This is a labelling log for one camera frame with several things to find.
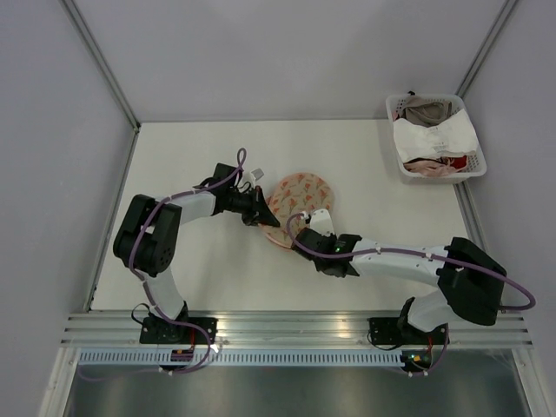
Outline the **floral mesh laundry bag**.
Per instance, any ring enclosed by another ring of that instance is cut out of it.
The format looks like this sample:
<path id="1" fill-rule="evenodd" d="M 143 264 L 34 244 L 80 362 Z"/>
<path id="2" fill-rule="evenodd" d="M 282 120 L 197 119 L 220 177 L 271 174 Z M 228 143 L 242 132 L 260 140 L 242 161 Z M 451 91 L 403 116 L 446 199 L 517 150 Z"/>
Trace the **floral mesh laundry bag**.
<path id="1" fill-rule="evenodd" d="M 292 240 L 285 227 L 287 219 L 296 213 L 334 208 L 334 191 L 320 176 L 301 172 L 282 178 L 266 203 L 280 222 L 279 228 L 261 226 L 263 234 L 275 245 L 290 249 Z"/>

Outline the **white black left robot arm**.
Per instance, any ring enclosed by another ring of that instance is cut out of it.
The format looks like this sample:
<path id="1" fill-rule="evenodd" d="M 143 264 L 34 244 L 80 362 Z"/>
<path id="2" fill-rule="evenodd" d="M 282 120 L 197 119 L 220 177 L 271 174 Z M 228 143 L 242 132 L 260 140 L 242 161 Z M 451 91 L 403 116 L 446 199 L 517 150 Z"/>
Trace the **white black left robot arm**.
<path id="1" fill-rule="evenodd" d="M 181 226 L 224 212 L 241 216 L 247 226 L 278 228 L 257 182 L 261 169 L 248 173 L 219 163 L 214 174 L 192 189 L 157 200 L 135 195 L 116 234 L 113 253 L 142 283 L 151 313 L 161 321 L 160 335 L 179 344 L 189 336 L 189 311 L 170 264 Z"/>

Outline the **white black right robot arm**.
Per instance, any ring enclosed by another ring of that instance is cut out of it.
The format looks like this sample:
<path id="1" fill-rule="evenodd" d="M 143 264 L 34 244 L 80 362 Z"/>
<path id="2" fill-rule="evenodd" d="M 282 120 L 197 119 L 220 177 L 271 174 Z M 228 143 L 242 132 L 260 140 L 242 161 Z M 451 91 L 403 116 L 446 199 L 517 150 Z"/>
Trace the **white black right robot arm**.
<path id="1" fill-rule="evenodd" d="M 408 298 L 398 316 L 370 320 L 374 345 L 439 343 L 453 321 L 482 327 L 497 321 L 506 270 L 467 238 L 454 237 L 439 247 L 383 247 L 360 235 L 304 228 L 291 248 L 324 275 L 386 276 L 433 288 L 429 295 Z"/>

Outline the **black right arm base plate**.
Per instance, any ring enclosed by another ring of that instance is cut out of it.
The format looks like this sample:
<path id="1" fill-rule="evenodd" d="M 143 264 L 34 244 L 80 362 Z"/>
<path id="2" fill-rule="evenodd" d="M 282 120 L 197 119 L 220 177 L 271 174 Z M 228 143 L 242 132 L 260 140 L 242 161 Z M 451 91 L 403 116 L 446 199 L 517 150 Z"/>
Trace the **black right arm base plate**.
<path id="1" fill-rule="evenodd" d="M 371 317 L 367 319 L 367 323 L 367 341 L 380 350 L 391 351 L 405 345 L 420 343 L 420 338 L 415 334 L 403 333 L 394 317 Z"/>

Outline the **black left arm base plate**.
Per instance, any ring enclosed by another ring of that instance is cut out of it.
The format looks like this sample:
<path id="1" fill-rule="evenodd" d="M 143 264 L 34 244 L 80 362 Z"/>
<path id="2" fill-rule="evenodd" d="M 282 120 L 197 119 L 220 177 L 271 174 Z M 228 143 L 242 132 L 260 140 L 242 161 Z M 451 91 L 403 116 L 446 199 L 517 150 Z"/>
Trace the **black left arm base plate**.
<path id="1" fill-rule="evenodd" d="M 215 317 L 190 317 L 189 324 L 196 328 L 177 326 L 156 317 L 148 316 L 142 321 L 139 343 L 142 345 L 206 345 L 207 338 L 197 328 L 202 328 L 210 342 L 215 341 L 217 319 Z"/>

